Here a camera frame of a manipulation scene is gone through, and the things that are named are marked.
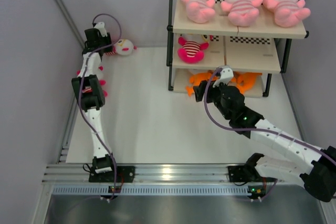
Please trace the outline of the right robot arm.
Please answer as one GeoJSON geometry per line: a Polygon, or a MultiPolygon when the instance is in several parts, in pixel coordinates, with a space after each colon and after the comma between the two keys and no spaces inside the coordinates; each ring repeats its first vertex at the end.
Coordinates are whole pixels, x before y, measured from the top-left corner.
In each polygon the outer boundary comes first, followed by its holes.
{"type": "Polygon", "coordinates": [[[202,81],[193,90],[197,102],[212,103],[229,122],[223,129],[264,144],[286,158],[280,161],[254,154],[246,163],[247,178],[285,180],[304,188],[320,201],[335,199],[335,147],[321,148],[288,135],[246,106],[244,95],[235,86],[223,83],[214,86],[214,82],[202,81]]]}

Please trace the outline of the light pink plush big-eyed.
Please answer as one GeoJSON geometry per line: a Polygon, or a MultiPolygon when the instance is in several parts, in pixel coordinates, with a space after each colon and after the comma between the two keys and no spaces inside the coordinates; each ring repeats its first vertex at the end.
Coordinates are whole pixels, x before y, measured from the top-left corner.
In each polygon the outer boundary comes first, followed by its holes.
{"type": "Polygon", "coordinates": [[[198,24],[210,21],[215,16],[215,0],[181,0],[187,17],[198,24]]]}

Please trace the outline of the light pink plush striped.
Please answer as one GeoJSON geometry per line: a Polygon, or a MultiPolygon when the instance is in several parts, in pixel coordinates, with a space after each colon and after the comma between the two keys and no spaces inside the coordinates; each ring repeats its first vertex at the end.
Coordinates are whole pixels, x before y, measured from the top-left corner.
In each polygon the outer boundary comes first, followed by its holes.
{"type": "Polygon", "coordinates": [[[249,27],[259,16],[258,7],[263,0],[224,0],[220,7],[227,13],[229,21],[240,27],[249,27]]]}

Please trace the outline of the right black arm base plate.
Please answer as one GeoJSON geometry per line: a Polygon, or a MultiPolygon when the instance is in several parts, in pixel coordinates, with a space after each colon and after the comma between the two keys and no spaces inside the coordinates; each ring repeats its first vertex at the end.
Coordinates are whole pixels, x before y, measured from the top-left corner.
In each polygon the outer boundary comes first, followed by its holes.
{"type": "Polygon", "coordinates": [[[228,175],[231,183],[247,183],[251,181],[251,172],[244,165],[228,166],[228,175]]]}

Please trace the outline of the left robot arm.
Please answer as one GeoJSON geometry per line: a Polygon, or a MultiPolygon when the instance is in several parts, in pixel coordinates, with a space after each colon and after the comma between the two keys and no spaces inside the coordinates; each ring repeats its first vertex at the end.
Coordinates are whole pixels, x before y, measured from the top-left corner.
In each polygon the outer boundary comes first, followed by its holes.
{"type": "Polygon", "coordinates": [[[119,170],[113,164],[108,143],[104,139],[101,123],[102,107],[105,105],[107,93],[102,86],[102,56],[112,50],[110,33],[103,22],[93,23],[93,27],[85,30],[85,47],[82,51],[82,67],[77,76],[71,80],[80,113],[89,126],[93,143],[93,174],[100,174],[108,182],[117,179],[119,170]]]}

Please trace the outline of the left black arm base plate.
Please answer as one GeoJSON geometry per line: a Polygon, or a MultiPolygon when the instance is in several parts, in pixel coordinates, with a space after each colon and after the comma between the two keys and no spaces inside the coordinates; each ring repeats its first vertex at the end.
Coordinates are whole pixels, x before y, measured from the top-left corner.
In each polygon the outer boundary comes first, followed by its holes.
{"type": "MultiPolygon", "coordinates": [[[[118,166],[117,167],[117,180],[116,183],[132,183],[135,177],[134,166],[118,166]]],[[[109,171],[97,174],[94,168],[90,168],[89,175],[90,183],[114,183],[114,172],[109,171]]]]}

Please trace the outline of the white plush with yellow glasses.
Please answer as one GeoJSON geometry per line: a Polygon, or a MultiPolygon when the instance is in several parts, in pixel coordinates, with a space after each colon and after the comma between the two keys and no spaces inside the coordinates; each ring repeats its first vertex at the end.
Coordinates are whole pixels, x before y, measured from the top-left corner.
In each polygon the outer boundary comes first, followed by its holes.
{"type": "Polygon", "coordinates": [[[131,55],[137,47],[128,39],[119,39],[113,46],[111,52],[106,52],[105,55],[119,55],[128,56],[131,55]]]}

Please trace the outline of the white magenta plush facing down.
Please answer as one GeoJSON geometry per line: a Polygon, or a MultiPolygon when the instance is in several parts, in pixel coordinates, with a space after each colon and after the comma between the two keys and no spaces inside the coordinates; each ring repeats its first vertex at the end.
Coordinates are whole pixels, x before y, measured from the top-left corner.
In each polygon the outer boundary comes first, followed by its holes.
{"type": "MultiPolygon", "coordinates": [[[[86,72],[86,75],[90,75],[90,74],[96,75],[98,80],[99,80],[100,85],[103,88],[103,86],[106,84],[106,81],[103,79],[103,72],[102,71],[103,71],[103,66],[99,66],[95,70],[92,70],[92,69],[88,68],[88,70],[86,72]]],[[[82,74],[82,72],[83,72],[82,70],[78,70],[76,72],[77,77],[81,76],[80,74],[82,74]]],[[[84,84],[83,93],[90,93],[90,92],[92,92],[92,89],[89,88],[88,85],[84,84]]],[[[105,91],[104,89],[103,89],[103,95],[104,95],[104,97],[108,96],[107,91],[105,91]]]]}

